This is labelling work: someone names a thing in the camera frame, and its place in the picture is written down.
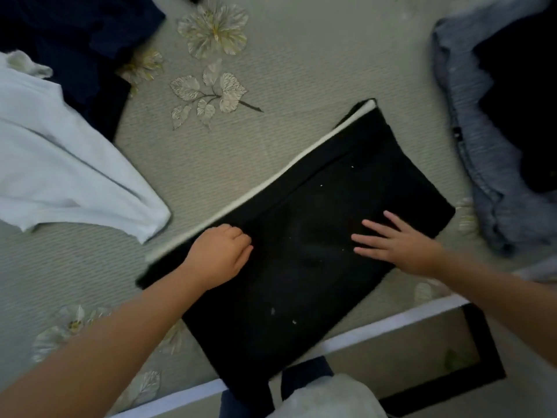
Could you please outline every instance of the folded clothes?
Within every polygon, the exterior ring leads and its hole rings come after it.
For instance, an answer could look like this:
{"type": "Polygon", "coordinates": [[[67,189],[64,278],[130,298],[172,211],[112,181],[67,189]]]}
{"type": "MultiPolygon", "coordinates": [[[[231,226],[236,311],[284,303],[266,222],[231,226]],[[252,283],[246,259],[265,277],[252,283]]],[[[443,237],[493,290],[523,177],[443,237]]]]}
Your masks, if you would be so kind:
{"type": "Polygon", "coordinates": [[[519,19],[474,48],[495,84],[479,106],[522,151],[520,173],[534,192],[557,189],[557,0],[519,19]]]}
{"type": "Polygon", "coordinates": [[[353,252],[361,220],[398,214],[435,237],[455,209],[403,154],[373,100],[280,173],[194,232],[137,281],[176,269],[199,232],[230,223],[252,237],[240,274],[205,293],[183,319],[241,401],[314,344],[393,268],[353,252]]]}
{"type": "Polygon", "coordinates": [[[56,83],[0,67],[0,141],[0,219],[22,231],[99,224],[143,243],[170,218],[120,151],[64,103],[56,83]]]}
{"type": "Polygon", "coordinates": [[[164,20],[152,0],[0,0],[0,51],[22,50],[113,140],[130,85],[114,71],[164,20]]]}
{"type": "Polygon", "coordinates": [[[473,182],[480,229],[490,247],[503,255],[557,236],[557,192],[537,194],[526,186],[521,152],[479,108],[493,82],[478,68],[472,49],[511,22],[541,12],[550,1],[500,1],[442,19],[433,31],[433,70],[447,98],[458,153],[473,182]]]}

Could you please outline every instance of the gray folded clothing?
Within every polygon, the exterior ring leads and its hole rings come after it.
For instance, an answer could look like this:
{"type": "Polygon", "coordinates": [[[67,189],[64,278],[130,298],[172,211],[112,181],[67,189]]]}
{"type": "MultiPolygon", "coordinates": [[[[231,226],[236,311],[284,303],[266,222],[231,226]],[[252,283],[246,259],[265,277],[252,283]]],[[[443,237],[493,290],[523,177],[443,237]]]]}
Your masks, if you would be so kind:
{"type": "MultiPolygon", "coordinates": [[[[544,10],[551,0],[507,0],[437,22],[433,69],[449,104],[457,149],[472,182],[480,229],[493,250],[548,244],[557,236],[557,191],[532,192],[520,176],[520,151],[478,107],[492,85],[472,49],[511,22],[544,10]]],[[[517,99],[516,102],[528,102],[517,99]]]]}

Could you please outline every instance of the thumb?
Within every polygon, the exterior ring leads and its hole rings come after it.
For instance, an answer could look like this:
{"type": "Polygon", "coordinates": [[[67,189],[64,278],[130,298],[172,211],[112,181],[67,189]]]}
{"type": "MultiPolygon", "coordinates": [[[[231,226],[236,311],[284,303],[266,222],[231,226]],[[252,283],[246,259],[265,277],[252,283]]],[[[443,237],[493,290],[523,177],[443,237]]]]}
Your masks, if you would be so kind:
{"type": "Polygon", "coordinates": [[[237,273],[239,273],[242,267],[246,265],[247,260],[249,259],[249,255],[253,250],[253,245],[249,245],[242,251],[240,257],[236,260],[236,264],[234,264],[234,268],[237,270],[237,273]]]}

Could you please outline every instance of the white strip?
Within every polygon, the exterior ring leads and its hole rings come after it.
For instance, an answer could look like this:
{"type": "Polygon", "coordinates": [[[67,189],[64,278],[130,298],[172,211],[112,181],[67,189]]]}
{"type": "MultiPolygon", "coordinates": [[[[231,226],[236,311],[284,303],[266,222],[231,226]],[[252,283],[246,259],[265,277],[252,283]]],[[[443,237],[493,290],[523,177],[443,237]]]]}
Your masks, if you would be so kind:
{"type": "Polygon", "coordinates": [[[145,260],[149,263],[156,261],[157,259],[164,256],[166,253],[170,252],[172,249],[174,249],[178,245],[184,243],[186,240],[188,240],[193,235],[199,233],[204,228],[206,228],[206,227],[210,226],[211,224],[213,224],[214,222],[216,222],[219,218],[222,218],[222,217],[226,216],[226,214],[228,214],[230,211],[238,208],[240,205],[242,205],[243,203],[245,203],[246,201],[248,201],[249,199],[251,199],[255,195],[257,195],[258,193],[260,193],[263,189],[265,189],[271,183],[275,182],[275,180],[278,179],[279,177],[281,177],[284,173],[286,173],[286,171],[289,168],[291,168],[294,164],[296,164],[298,161],[300,161],[304,156],[306,156],[307,154],[312,152],[315,148],[317,148],[323,142],[325,142],[326,140],[331,139],[333,136],[335,136],[341,130],[345,129],[350,124],[355,122],[357,119],[362,117],[364,114],[372,111],[376,107],[377,107],[377,104],[375,103],[375,101],[369,100],[364,105],[362,105],[362,107],[358,111],[356,111],[354,114],[352,114],[352,116],[350,116],[342,124],[340,124],[335,129],[333,129],[332,132],[327,133],[324,137],[322,137],[320,140],[318,140],[315,144],[311,145],[309,148],[305,149],[300,154],[296,155],[296,157],[292,161],[290,161],[289,164],[285,168],[280,170],[277,174],[270,177],[269,179],[267,179],[266,181],[261,183],[259,186],[256,186],[254,189],[251,189],[249,192],[247,192],[243,196],[239,197],[233,203],[228,204],[225,208],[220,210],[213,217],[208,218],[207,220],[205,220],[200,225],[194,227],[193,229],[191,229],[191,230],[189,230],[185,233],[182,233],[179,236],[176,236],[176,237],[172,238],[166,244],[163,244],[162,246],[160,246],[160,247],[156,248],[155,250],[153,250],[152,252],[148,253],[145,257],[145,260]]]}
{"type": "MultiPolygon", "coordinates": [[[[451,295],[433,300],[427,304],[396,314],[395,316],[390,316],[376,323],[371,323],[325,340],[308,351],[302,358],[297,360],[296,363],[336,352],[353,344],[363,342],[364,340],[389,333],[392,330],[461,307],[467,303],[469,302],[460,295],[451,295]]],[[[196,387],[169,394],[168,396],[130,409],[129,411],[121,412],[120,414],[114,415],[114,418],[153,418],[159,414],[221,393],[226,390],[226,388],[226,385],[221,379],[216,379],[196,387]]]]}

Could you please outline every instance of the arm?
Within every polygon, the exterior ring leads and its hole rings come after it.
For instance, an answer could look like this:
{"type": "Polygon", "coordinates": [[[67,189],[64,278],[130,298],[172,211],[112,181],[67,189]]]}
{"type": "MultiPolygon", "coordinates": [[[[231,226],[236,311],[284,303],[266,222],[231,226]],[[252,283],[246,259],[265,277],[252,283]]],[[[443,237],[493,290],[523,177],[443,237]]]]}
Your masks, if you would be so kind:
{"type": "Polygon", "coordinates": [[[206,290],[235,277],[253,247],[223,224],[184,263],[0,393],[5,418],[102,418],[167,331],[206,290]]]}
{"type": "Polygon", "coordinates": [[[371,247],[354,248],[356,253],[392,262],[409,274],[442,281],[557,365],[557,293],[450,253],[394,214],[384,214],[398,230],[364,220],[364,226],[383,237],[352,235],[355,242],[371,247]]]}

